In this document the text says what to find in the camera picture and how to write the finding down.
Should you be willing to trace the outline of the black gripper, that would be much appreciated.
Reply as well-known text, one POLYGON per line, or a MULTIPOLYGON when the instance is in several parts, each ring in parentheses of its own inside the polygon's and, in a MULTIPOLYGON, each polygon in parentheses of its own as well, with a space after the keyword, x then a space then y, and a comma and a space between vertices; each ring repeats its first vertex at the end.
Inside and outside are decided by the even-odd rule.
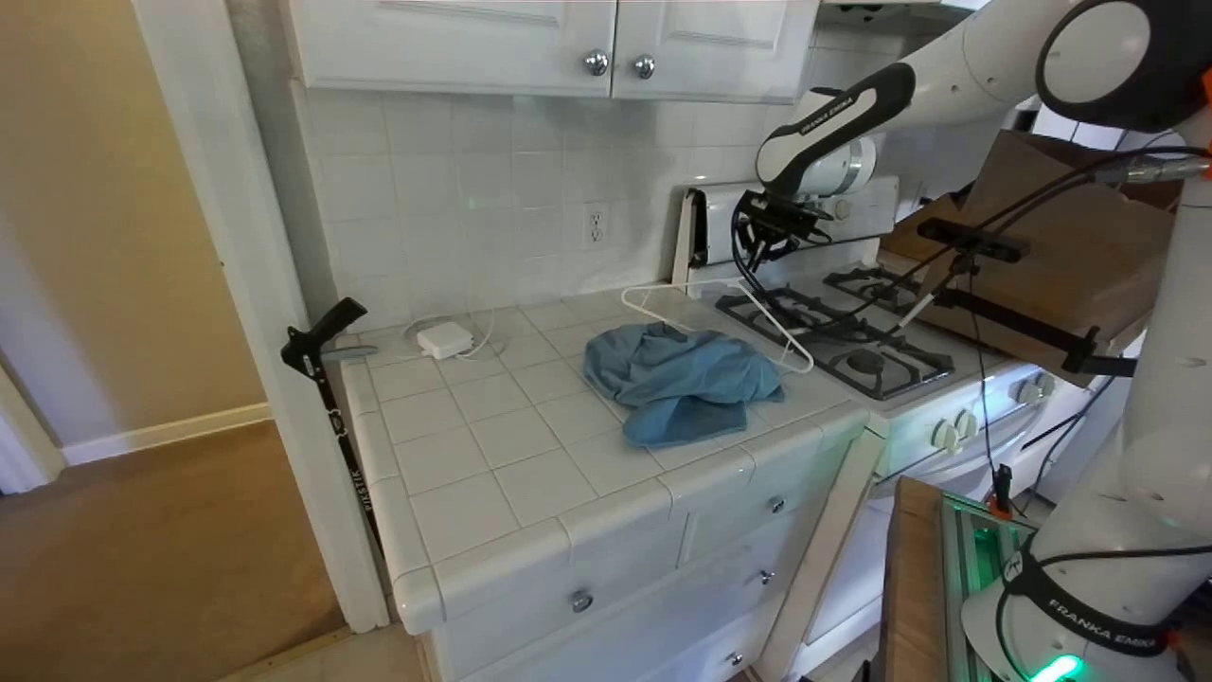
POLYGON ((730 261, 754 280, 766 261, 780 261, 799 246, 828 246, 817 208, 774 204, 763 188, 748 188, 730 213, 730 261))

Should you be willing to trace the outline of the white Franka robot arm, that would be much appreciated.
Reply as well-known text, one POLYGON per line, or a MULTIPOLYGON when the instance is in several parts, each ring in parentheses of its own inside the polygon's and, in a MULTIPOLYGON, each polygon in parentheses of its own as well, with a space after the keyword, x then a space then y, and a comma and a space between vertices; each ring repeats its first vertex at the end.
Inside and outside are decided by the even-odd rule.
POLYGON ((1172 181, 1174 220, 1130 284, 1130 396, 1090 468, 961 602, 961 635, 1009 682, 1186 682, 1174 609, 1212 574, 1212 0, 985 0, 947 33, 799 112, 754 150, 793 208, 846 145, 1021 99, 1131 133, 1101 185, 1172 181))

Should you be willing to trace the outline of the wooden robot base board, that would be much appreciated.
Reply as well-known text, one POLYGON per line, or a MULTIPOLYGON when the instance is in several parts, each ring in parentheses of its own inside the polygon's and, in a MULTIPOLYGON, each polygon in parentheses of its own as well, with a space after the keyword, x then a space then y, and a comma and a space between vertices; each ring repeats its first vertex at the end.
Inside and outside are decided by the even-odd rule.
POLYGON ((881 682, 947 682, 944 493, 902 476, 885 534, 881 682))

